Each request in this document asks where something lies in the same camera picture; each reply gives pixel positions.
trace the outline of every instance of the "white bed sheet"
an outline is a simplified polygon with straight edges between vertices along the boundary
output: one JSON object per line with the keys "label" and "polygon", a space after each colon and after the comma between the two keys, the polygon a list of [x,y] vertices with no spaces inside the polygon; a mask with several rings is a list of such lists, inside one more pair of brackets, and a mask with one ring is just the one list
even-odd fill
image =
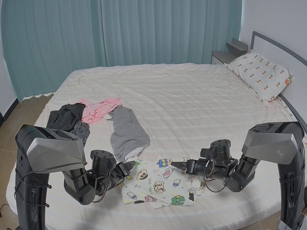
{"label": "white bed sheet", "polygon": [[[191,157],[217,139],[230,139],[231,155],[241,157],[247,131],[264,122],[287,121],[276,102],[265,107],[248,87],[223,65],[134,65],[97,67],[71,73],[46,105],[36,122],[45,127],[49,113],[62,105],[87,98],[100,102],[121,97],[132,108],[151,138],[140,159]],[[90,126],[84,148],[91,167],[90,151],[112,152],[113,122],[101,120]],[[53,229],[238,229],[280,209],[276,164],[261,161],[254,180],[240,193],[225,188],[206,190],[194,206],[152,209],[147,204],[124,205],[120,187],[106,193],[97,204],[80,205],[63,187],[62,173],[50,174],[46,226]],[[210,183],[218,190],[222,182]],[[17,213],[14,200],[15,172],[6,197]]]}

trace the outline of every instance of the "clothing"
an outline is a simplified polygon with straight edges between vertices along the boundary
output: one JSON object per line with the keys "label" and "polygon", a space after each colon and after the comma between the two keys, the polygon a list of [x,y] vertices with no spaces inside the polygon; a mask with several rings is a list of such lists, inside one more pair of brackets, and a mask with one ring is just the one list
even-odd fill
{"label": "clothing", "polygon": [[51,111],[46,128],[72,131],[75,124],[81,120],[84,108],[84,104],[75,103],[63,105],[58,111]]}
{"label": "clothing", "polygon": [[132,109],[118,106],[109,115],[113,116],[114,127],[110,142],[118,161],[125,161],[129,157],[136,156],[149,146],[150,138]]}
{"label": "clothing", "polygon": [[84,122],[78,121],[75,124],[74,130],[71,131],[72,134],[78,136],[83,141],[83,147],[85,146],[86,140],[90,135],[90,126]]}
{"label": "clothing", "polygon": [[86,105],[82,115],[82,122],[90,125],[102,119],[104,115],[113,111],[117,106],[122,105],[120,98],[108,98],[96,104],[87,99],[81,99],[78,102]]}
{"label": "clothing", "polygon": [[171,161],[183,162],[184,158],[137,160],[131,174],[121,184],[125,204],[149,202],[154,208],[168,205],[194,205],[205,187],[198,177],[182,174],[170,165]]}

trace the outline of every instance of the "white wall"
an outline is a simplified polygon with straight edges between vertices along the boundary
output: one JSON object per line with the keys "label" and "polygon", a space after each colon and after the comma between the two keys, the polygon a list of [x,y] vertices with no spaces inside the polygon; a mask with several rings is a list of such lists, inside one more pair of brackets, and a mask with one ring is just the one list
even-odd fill
{"label": "white wall", "polygon": [[307,0],[243,0],[240,40],[261,33],[307,59]]}
{"label": "white wall", "polygon": [[16,100],[16,94],[3,58],[2,40],[0,35],[0,112],[3,116],[13,104],[14,100]]}

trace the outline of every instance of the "teal curtain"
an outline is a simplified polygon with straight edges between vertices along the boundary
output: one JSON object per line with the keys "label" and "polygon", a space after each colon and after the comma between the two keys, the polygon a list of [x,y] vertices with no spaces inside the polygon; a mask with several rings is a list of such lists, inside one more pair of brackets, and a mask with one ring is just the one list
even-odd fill
{"label": "teal curtain", "polygon": [[108,66],[211,63],[239,39],[242,0],[101,0]]}
{"label": "teal curtain", "polygon": [[242,0],[3,0],[1,35],[21,100],[98,66],[210,63],[239,38]]}
{"label": "teal curtain", "polygon": [[107,66],[101,20],[101,0],[3,0],[3,55],[18,99]]}

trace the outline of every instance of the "headboard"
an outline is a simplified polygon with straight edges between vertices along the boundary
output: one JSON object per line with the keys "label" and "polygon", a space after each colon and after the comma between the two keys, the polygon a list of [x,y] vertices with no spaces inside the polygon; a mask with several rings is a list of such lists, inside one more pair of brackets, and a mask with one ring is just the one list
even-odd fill
{"label": "headboard", "polygon": [[251,49],[289,69],[294,80],[279,94],[307,132],[307,60],[282,44],[253,31]]}

